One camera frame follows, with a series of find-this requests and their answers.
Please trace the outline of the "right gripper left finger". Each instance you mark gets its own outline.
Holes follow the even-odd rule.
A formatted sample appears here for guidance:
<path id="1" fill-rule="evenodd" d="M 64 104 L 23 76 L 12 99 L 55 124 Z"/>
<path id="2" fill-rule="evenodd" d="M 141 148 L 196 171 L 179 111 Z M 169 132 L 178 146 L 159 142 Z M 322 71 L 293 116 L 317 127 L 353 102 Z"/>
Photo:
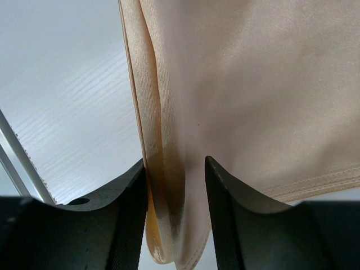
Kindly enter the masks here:
<path id="1" fill-rule="evenodd" d="M 1 268 L 137 269 L 146 212 L 142 161 L 66 205 L 2 197 Z"/>

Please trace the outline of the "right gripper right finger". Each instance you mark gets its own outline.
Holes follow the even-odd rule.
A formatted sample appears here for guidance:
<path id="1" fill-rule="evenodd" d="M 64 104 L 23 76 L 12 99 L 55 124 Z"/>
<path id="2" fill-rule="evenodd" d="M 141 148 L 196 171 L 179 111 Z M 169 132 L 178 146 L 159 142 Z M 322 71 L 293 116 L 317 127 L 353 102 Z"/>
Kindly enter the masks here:
<path id="1" fill-rule="evenodd" d="M 219 269 L 358 269 L 359 202 L 304 201 L 291 206 L 205 159 Z"/>

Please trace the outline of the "orange cloth napkin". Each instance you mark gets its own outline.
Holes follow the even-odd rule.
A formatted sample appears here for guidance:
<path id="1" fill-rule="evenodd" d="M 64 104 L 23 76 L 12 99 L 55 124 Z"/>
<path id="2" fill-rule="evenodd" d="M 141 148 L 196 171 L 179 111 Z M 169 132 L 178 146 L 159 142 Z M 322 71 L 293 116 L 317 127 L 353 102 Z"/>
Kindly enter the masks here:
<path id="1" fill-rule="evenodd" d="M 158 264 L 197 265 L 204 160 L 283 202 L 359 187 L 358 1 L 120 1 Z"/>

